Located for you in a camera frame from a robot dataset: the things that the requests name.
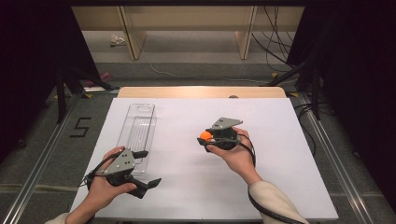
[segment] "person's left hand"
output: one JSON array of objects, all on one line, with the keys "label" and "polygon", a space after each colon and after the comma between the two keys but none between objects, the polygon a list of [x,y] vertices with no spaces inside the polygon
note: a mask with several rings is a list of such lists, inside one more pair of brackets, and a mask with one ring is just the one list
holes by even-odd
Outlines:
[{"label": "person's left hand", "polygon": [[[103,157],[103,160],[108,156],[121,152],[125,149],[125,147],[115,147],[111,149],[107,154]],[[105,162],[101,169],[105,170],[114,159]],[[104,176],[96,176],[90,187],[90,191],[86,197],[86,200],[92,203],[92,206],[102,209],[108,206],[115,197],[122,193],[129,192],[131,190],[136,189],[136,185],[132,183],[126,183],[117,187],[109,184]]]},{"label": "person's left hand", "polygon": [[[115,147],[104,156],[104,159],[117,152],[123,151],[125,147]],[[101,169],[106,169],[114,159],[105,162]],[[117,187],[110,185],[104,176],[96,176],[90,187],[87,197],[71,212],[65,219],[65,223],[83,224],[90,220],[99,210],[108,206],[115,197],[122,193],[136,189],[136,185],[126,183]]]}]

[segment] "sleeve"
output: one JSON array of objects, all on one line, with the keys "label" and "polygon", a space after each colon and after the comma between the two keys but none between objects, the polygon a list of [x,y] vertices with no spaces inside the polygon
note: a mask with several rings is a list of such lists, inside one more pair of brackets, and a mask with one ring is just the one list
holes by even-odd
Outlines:
[{"label": "sleeve", "polygon": [[47,221],[45,224],[64,224],[66,223],[66,217],[68,215],[69,215],[68,213],[63,213],[57,216],[55,219]]},{"label": "sleeve", "polygon": [[249,187],[248,193],[250,201],[261,212],[265,224],[308,223],[288,196],[274,184],[258,181]]}]

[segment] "cable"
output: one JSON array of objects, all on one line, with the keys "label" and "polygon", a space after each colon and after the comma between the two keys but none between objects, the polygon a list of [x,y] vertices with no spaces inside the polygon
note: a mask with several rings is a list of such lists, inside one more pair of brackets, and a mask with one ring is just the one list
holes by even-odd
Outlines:
[{"label": "cable", "polygon": [[256,40],[256,42],[259,44],[259,46],[262,47],[262,49],[264,49],[266,52],[268,52],[269,54],[271,54],[272,56],[274,56],[275,58],[280,60],[282,63],[287,64],[287,62],[285,60],[276,56],[273,52],[271,52],[268,48],[266,48],[262,43],[260,43],[259,40],[256,38],[256,36],[253,33],[251,33],[251,35],[253,36],[254,40]]},{"label": "cable", "polygon": [[303,130],[306,132],[306,134],[308,134],[309,138],[312,141],[312,144],[313,144],[312,156],[315,157],[315,155],[317,153],[317,144],[315,142],[315,139],[311,135],[311,133],[309,133],[309,131],[305,128],[305,126],[301,123],[301,117],[303,116],[303,114],[305,114],[306,112],[308,112],[308,111],[310,111],[312,109],[312,104],[297,105],[297,106],[294,107],[294,109],[299,108],[301,106],[303,106],[304,108],[300,111],[300,114],[297,116],[297,119],[298,119],[301,127],[303,128]]},{"label": "cable", "polygon": [[[132,34],[133,34],[134,40],[135,40],[136,44],[138,45],[138,47],[141,48],[141,51],[142,51],[143,53],[146,53],[146,52],[144,51],[144,49],[143,49],[143,46],[140,46],[139,41],[137,40],[137,37],[134,35],[134,32],[132,32]],[[202,79],[202,80],[205,80],[205,79],[221,79],[221,80],[228,80],[228,81],[255,82],[255,83],[261,83],[261,84],[268,84],[268,83],[270,83],[270,82],[266,82],[266,81],[259,81],[259,80],[246,79],[246,78],[193,77],[193,76],[184,76],[184,77],[181,77],[181,76],[176,76],[176,75],[171,74],[171,73],[169,73],[169,72],[158,71],[157,69],[154,68],[154,66],[152,65],[152,63],[151,63],[149,57],[146,56],[146,54],[143,54],[143,57],[145,57],[146,59],[148,59],[148,64],[149,64],[151,70],[153,70],[155,73],[168,75],[168,76],[170,76],[170,77],[177,77],[177,78],[195,78],[195,79]]]},{"label": "cable", "polygon": [[108,156],[107,158],[105,158],[104,160],[102,160],[92,171],[90,171],[89,174],[85,175],[84,178],[82,179],[81,183],[79,184],[80,187],[87,185],[87,180],[88,178],[93,179],[95,176],[98,176],[96,174],[96,172],[99,170],[99,168],[105,164],[107,161],[113,159],[113,158],[117,158],[119,155],[121,154],[121,152],[117,152],[114,153],[110,156]]},{"label": "cable", "polygon": [[286,32],[286,34],[287,34],[288,37],[290,38],[291,42],[293,42],[293,38],[291,38],[291,36],[289,35],[289,32]]},{"label": "cable", "polygon": [[250,141],[250,139],[249,139],[246,135],[241,134],[241,133],[239,133],[238,135],[239,135],[239,136],[244,136],[244,137],[246,137],[246,139],[249,141],[249,143],[250,143],[250,145],[251,145],[251,149],[248,148],[245,144],[243,144],[243,143],[241,143],[241,142],[240,142],[238,145],[241,146],[241,147],[243,147],[244,149],[246,149],[246,150],[248,151],[248,153],[249,153],[250,156],[251,156],[251,159],[253,160],[253,166],[256,167],[256,151],[254,150],[253,143]]},{"label": "cable", "polygon": [[248,194],[248,198],[249,198],[250,202],[253,204],[253,206],[254,206],[257,210],[259,210],[259,212],[261,212],[261,213],[267,215],[268,217],[271,217],[271,218],[273,218],[273,219],[275,219],[275,220],[278,220],[278,221],[281,221],[281,222],[283,222],[283,223],[288,223],[288,224],[303,224],[303,222],[300,222],[300,221],[291,219],[291,218],[289,218],[289,217],[281,216],[280,214],[277,214],[277,213],[275,213],[275,212],[273,212],[273,211],[270,211],[270,210],[268,210],[268,209],[262,207],[262,206],[259,205],[256,201],[254,201],[254,199],[253,199],[253,197],[251,197],[249,191],[247,191],[247,194]]},{"label": "cable", "polygon": [[276,38],[277,38],[278,43],[279,43],[280,51],[282,52],[283,57],[284,57],[285,59],[287,59],[287,57],[285,56],[285,54],[284,54],[284,52],[283,52],[283,49],[282,49],[282,47],[281,47],[280,44],[282,44],[283,46],[285,46],[285,45],[283,44],[283,41],[282,41],[282,39],[280,38],[279,33],[277,32],[277,13],[278,13],[278,11],[279,11],[279,6],[275,6],[275,21],[274,21],[274,23],[272,23],[272,20],[271,20],[269,14],[268,14],[268,11],[267,11],[267,8],[266,8],[266,7],[264,7],[264,11],[265,11],[265,14],[267,15],[268,21],[270,22],[270,24],[271,24],[271,26],[272,26],[272,28],[273,28],[273,32],[271,33],[271,39],[272,39],[272,36],[273,36],[274,33],[275,33],[275,34],[276,34]]},{"label": "cable", "polygon": [[[273,39],[270,39],[270,37],[268,37],[268,35],[266,35],[266,34],[264,33],[264,31],[262,31],[262,35],[263,35],[265,38],[267,38],[269,41],[271,41],[271,42],[273,42],[273,43],[276,43],[276,44],[279,44],[279,42],[277,42],[277,41],[275,41],[275,40],[273,40]],[[281,43],[281,45],[283,45],[284,47],[291,48],[291,46],[290,46],[290,45],[287,45],[287,44]]]}]

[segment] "white board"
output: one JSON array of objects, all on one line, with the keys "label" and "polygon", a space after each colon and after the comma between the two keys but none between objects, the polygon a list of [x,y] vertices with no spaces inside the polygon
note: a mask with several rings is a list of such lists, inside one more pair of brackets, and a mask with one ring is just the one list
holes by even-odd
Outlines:
[{"label": "white board", "polygon": [[[135,220],[257,220],[248,187],[196,140],[220,117],[241,119],[257,154],[257,171],[276,184],[307,219],[338,216],[289,99],[117,98],[108,111],[86,174],[118,142],[130,104],[154,104],[157,123],[148,170],[135,178],[162,178],[143,199],[117,197],[97,217]],[[79,188],[72,209],[87,194]]]}]

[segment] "clear plastic container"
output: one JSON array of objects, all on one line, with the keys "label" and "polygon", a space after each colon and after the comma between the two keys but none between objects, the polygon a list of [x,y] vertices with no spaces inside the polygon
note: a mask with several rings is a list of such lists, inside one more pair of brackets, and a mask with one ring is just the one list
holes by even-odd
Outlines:
[{"label": "clear plastic container", "polygon": [[133,173],[143,174],[147,171],[156,122],[155,105],[129,106],[117,146],[125,146],[134,152],[148,151],[146,158],[135,160]]}]

